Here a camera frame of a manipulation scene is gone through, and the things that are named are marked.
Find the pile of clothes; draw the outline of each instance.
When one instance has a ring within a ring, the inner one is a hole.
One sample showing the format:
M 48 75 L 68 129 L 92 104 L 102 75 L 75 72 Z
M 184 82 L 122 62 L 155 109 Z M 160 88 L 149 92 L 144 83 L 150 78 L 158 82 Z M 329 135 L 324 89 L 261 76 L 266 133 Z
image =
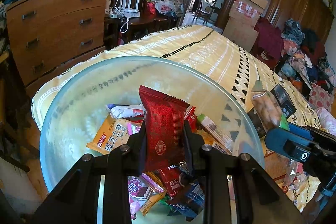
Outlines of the pile of clothes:
M 285 76 L 301 92 L 302 82 L 297 73 L 332 94 L 336 75 L 330 66 L 324 44 L 311 29 L 301 29 L 300 23 L 289 19 L 283 32 L 273 27 L 266 18 L 259 18 L 254 29 L 259 32 L 252 54 L 273 69 L 286 60 L 281 68 Z
M 290 19 L 282 33 L 284 48 L 282 55 L 289 56 L 281 71 L 287 77 L 295 77 L 296 72 L 309 83 L 336 86 L 335 72 L 327 60 L 325 47 L 311 29 L 302 29 L 300 24 Z

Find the floor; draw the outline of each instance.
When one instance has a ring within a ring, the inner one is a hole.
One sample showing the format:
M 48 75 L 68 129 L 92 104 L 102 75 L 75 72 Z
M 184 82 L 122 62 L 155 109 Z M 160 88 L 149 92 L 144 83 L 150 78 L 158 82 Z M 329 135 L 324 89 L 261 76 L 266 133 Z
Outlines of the floor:
M 197 20 L 193 20 L 194 19 L 195 14 L 193 14 L 191 11 L 187 11 L 185 13 L 185 17 L 183 20 L 183 24 L 182 25 L 204 25 L 207 26 L 213 30 L 215 30 L 218 33 L 222 33 L 222 29 L 217 28 L 216 26 L 214 26 L 213 24 L 211 24 L 210 22 L 206 22 L 205 24 L 203 24 L 203 18 L 198 18 Z

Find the pillow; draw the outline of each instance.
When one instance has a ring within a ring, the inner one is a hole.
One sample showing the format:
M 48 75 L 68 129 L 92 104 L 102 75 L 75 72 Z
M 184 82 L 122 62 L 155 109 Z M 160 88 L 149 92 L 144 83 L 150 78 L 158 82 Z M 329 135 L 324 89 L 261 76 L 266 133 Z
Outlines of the pillow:
M 322 89 L 319 85 L 312 84 L 312 90 L 309 94 L 309 104 L 313 109 L 317 109 L 319 107 L 324 107 L 326 110 L 330 112 L 331 105 L 334 102 L 334 93 L 335 89 L 333 90 L 332 94 L 329 94 L 327 91 Z

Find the bed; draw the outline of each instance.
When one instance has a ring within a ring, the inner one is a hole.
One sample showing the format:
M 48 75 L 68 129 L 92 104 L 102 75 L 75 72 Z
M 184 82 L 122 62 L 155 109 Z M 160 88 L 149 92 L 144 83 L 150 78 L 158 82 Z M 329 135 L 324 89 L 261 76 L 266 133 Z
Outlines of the bed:
M 211 28 L 192 25 L 152 33 L 102 52 L 47 82 L 33 97 L 31 104 L 32 116 L 39 130 L 52 100 L 74 75 L 102 60 L 127 55 L 167 58 L 198 70 L 231 93 L 246 112 L 253 107 L 250 94 L 256 80 L 262 80 L 266 90 L 280 83 L 297 109 L 288 121 L 299 126 L 320 128 L 317 115 L 290 82 L 281 79 L 264 63 Z M 300 210 L 312 198 L 318 183 L 318 180 L 311 178 L 306 189 L 297 197 Z

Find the cardboard box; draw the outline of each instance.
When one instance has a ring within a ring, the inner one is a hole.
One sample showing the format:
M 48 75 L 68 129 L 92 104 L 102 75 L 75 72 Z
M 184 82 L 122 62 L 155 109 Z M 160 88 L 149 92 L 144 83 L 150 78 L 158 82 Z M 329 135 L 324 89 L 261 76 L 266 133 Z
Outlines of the cardboard box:
M 242 47 L 247 52 L 253 47 L 259 33 L 251 26 L 243 24 L 230 17 L 223 31 L 223 36 L 230 39 L 233 43 Z
M 286 119 L 288 119 L 291 115 L 293 115 L 296 111 L 296 108 L 294 107 L 294 104 L 289 97 L 286 90 L 280 85 L 277 84 L 271 91 L 270 91 L 277 102 L 279 103 L 282 112 L 284 113 Z M 255 110 L 255 108 L 251 109 L 247 115 L 250 117 L 259 138 L 262 138 L 266 135 L 266 131 L 261 123 L 261 120 L 259 119 L 259 116 Z
M 235 0 L 229 16 L 254 28 L 267 3 L 267 0 Z

